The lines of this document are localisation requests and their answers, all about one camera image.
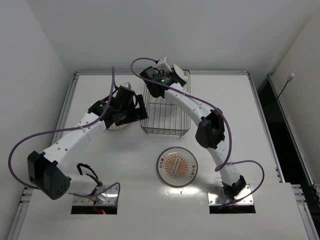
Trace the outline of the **flower pattern plate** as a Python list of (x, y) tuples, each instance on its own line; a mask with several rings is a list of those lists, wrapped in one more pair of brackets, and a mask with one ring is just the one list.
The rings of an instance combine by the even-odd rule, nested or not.
[(128, 128), (131, 124), (130, 123), (125, 123), (125, 124), (121, 124), (121, 125), (116, 125), (115, 123), (113, 123), (107, 130), (108, 131), (121, 131), (124, 130), (126, 128)]
[(186, 81), (187, 77), (184, 73), (184, 71), (177, 65), (177, 64), (173, 64), (173, 70), (175, 72), (175, 74), (182, 80)]

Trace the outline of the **orange sunburst plate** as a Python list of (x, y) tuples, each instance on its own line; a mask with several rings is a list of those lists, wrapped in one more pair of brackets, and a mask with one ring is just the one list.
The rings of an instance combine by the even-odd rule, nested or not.
[(183, 188), (195, 180), (198, 174), (198, 161), (186, 148), (169, 147), (158, 156), (156, 172), (159, 179), (167, 186)]

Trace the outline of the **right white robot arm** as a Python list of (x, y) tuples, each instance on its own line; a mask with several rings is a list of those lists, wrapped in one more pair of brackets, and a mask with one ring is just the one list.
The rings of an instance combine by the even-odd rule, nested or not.
[(190, 95), (185, 89), (187, 81), (182, 69), (170, 70), (149, 66), (138, 75), (154, 98), (162, 97), (187, 114), (197, 127), (195, 139), (208, 150), (220, 173), (225, 195), (234, 200), (245, 188), (246, 181), (231, 162), (232, 134), (222, 111), (210, 103)]

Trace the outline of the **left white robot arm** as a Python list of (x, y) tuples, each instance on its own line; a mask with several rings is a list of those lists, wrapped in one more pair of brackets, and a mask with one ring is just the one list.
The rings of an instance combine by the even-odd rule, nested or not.
[(95, 195), (102, 182), (94, 174), (67, 174), (69, 163), (95, 137), (110, 126), (121, 126), (148, 117), (141, 94), (129, 83), (122, 84), (109, 103), (95, 102), (79, 122), (79, 129), (68, 132), (41, 153), (33, 151), (27, 157), (28, 177), (51, 200), (64, 194)]

